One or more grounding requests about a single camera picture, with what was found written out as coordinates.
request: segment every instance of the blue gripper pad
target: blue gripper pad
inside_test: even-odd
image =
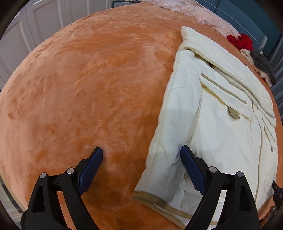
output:
[[[202,195],[206,192],[205,176],[201,172],[194,158],[196,158],[192,151],[186,146],[183,146],[180,151],[182,164],[185,166],[190,179],[194,185],[195,190],[199,191]]]
[[[91,154],[88,164],[78,178],[78,192],[81,195],[89,189],[102,160],[103,150],[97,148],[95,152]]]

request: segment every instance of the white jacket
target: white jacket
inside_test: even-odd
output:
[[[201,194],[181,163],[183,145],[223,173],[244,172],[259,209],[272,195],[277,143],[271,97],[250,69],[194,29],[182,27],[181,34],[146,169],[133,197],[184,228]],[[224,200],[222,191],[211,227]]]

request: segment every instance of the orange blanket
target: orange blanket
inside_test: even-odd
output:
[[[0,169],[24,208],[41,172],[61,174],[100,146],[103,163],[82,196],[98,227],[179,229],[134,200],[132,192],[145,168],[182,42],[181,26],[216,41],[251,68],[218,32],[146,3],[80,19],[47,39],[20,64],[0,94]],[[282,185],[283,129],[275,102],[274,110],[277,183]],[[62,194],[59,199],[66,222],[74,229]]]

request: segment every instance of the gray cloth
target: gray cloth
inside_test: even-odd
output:
[[[267,73],[271,83],[275,85],[276,84],[275,73],[267,58],[255,50],[252,50],[250,52],[250,56],[254,60],[254,65],[257,68],[259,68],[261,71]]]

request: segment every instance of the red garment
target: red garment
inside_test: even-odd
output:
[[[233,35],[227,36],[227,39],[239,50],[240,49],[254,50],[252,46],[252,39],[246,34],[240,33],[240,35],[241,36],[238,36],[238,39],[236,39]]]

